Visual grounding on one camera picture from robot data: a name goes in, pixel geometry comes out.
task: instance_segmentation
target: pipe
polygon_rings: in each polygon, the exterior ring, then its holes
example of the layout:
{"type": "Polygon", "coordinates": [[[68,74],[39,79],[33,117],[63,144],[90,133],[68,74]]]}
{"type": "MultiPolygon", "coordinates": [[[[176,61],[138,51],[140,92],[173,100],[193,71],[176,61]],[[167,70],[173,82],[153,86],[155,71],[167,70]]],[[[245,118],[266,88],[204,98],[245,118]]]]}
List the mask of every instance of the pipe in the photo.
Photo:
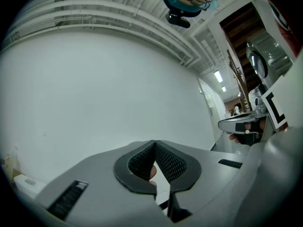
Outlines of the pipe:
{"type": "MultiPolygon", "coordinates": [[[[127,17],[124,15],[120,15],[120,14],[114,14],[112,12],[107,12],[107,11],[97,11],[97,10],[88,10],[88,9],[77,9],[77,10],[64,10],[64,11],[58,11],[58,12],[53,12],[53,13],[49,13],[49,14],[44,14],[41,15],[39,17],[33,18],[32,20],[29,20],[21,25],[19,25],[18,27],[16,27],[13,31],[10,32],[10,34],[8,36],[11,36],[12,34],[14,34],[15,32],[20,31],[22,28],[25,28],[27,26],[31,26],[31,25],[36,25],[40,20],[46,20],[48,18],[54,18],[54,17],[60,17],[60,16],[66,16],[66,15],[95,15],[95,16],[103,16],[103,17],[111,17],[114,19],[119,19],[119,20],[123,20],[125,22],[128,23],[132,23],[132,18],[131,17],[127,17]]],[[[153,33],[157,34],[158,36],[165,38],[168,42],[170,42],[172,45],[174,45],[175,47],[177,47],[179,50],[183,51],[184,54],[186,54],[188,57],[192,58],[191,54],[184,50],[184,48],[180,45],[180,44],[176,44],[174,43],[174,40],[168,36],[166,36],[164,33],[156,30],[155,28],[139,22],[137,20],[135,20],[133,22],[133,24],[138,25],[142,28],[145,28],[147,30],[152,31],[153,33]]]]}
{"type": "Polygon", "coordinates": [[[157,41],[157,40],[155,40],[153,38],[148,37],[147,35],[141,34],[139,32],[133,31],[133,30],[129,30],[127,28],[116,27],[116,26],[113,26],[113,25],[99,25],[99,24],[63,25],[63,26],[56,26],[56,27],[51,27],[51,28],[48,28],[48,29],[44,29],[44,30],[32,33],[30,35],[24,36],[24,37],[22,37],[22,38],[20,38],[20,39],[18,39],[16,41],[14,41],[9,46],[7,46],[6,48],[4,48],[1,51],[1,53],[4,52],[5,50],[7,50],[8,48],[12,47],[14,44],[16,44],[16,43],[18,43],[18,42],[20,42],[22,40],[25,40],[27,38],[33,37],[35,35],[46,33],[46,32],[49,32],[49,31],[54,31],[54,30],[59,30],[59,29],[64,29],[64,28],[75,28],[75,27],[99,27],[99,28],[108,28],[108,29],[113,29],[113,30],[118,30],[118,31],[126,32],[126,33],[129,33],[129,34],[132,34],[132,35],[135,35],[135,36],[147,39],[147,40],[149,40],[149,41],[151,41],[151,42],[153,42],[153,43],[161,46],[162,48],[164,48],[165,50],[167,50],[168,52],[170,52],[171,54],[173,54],[178,59],[180,59],[181,61],[184,62],[184,60],[177,53],[175,53],[172,49],[170,49],[166,45],[162,44],[161,42],[159,42],[159,41],[157,41]]]}
{"type": "MultiPolygon", "coordinates": [[[[136,11],[136,8],[134,8],[134,7],[131,7],[131,6],[128,6],[128,5],[125,5],[125,4],[116,3],[116,2],[105,1],[105,0],[66,0],[66,1],[60,1],[60,2],[55,2],[55,3],[52,3],[52,4],[48,4],[48,5],[45,5],[45,6],[42,6],[42,7],[38,8],[38,9],[32,11],[32,12],[29,12],[29,13],[25,14],[24,16],[22,16],[17,21],[15,21],[15,23],[12,24],[12,26],[17,25],[18,23],[20,24],[22,21],[26,20],[27,18],[30,18],[31,16],[35,15],[35,13],[43,12],[43,11],[58,8],[58,7],[72,6],[72,5],[99,5],[99,6],[112,7],[112,8],[116,8],[116,9],[129,11],[132,14],[135,13],[135,11],[136,11]]],[[[157,17],[155,17],[155,16],[153,16],[153,15],[151,15],[151,14],[149,14],[149,13],[143,11],[143,10],[139,10],[138,15],[141,16],[141,17],[144,17],[144,18],[160,25],[161,27],[165,28],[166,30],[168,30],[171,34],[174,35],[174,36],[172,36],[172,38],[174,40],[179,39],[198,58],[202,58],[201,55],[199,54],[199,52],[193,47],[193,45],[188,40],[186,40],[180,33],[178,33],[176,30],[174,30],[172,27],[165,24],[163,21],[161,21],[157,17]]]]}

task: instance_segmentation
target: red object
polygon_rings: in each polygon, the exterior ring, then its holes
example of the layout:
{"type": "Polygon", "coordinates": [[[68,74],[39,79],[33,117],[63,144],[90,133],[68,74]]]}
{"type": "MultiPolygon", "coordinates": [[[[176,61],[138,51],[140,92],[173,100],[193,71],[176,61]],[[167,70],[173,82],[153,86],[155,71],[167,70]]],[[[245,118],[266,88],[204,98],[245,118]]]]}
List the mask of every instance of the red object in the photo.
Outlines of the red object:
{"type": "Polygon", "coordinates": [[[285,31],[279,24],[282,36],[288,42],[297,57],[303,46],[303,30],[301,24],[302,0],[268,0],[281,13],[291,32],[285,31]]]}

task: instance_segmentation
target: blue hair net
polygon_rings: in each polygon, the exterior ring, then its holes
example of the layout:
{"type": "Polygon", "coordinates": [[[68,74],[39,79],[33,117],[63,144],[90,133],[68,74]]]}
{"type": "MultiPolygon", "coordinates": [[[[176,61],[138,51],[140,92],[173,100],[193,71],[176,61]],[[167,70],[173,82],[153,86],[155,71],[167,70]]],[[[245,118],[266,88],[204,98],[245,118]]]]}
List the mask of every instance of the blue hair net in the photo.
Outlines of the blue hair net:
{"type": "MultiPolygon", "coordinates": [[[[195,13],[201,10],[201,8],[196,6],[187,5],[179,0],[168,0],[168,2],[174,6],[175,8],[178,8],[179,10],[183,10],[190,13],[195,13]]],[[[218,0],[210,1],[210,9],[214,9],[218,6],[218,0]]]]}

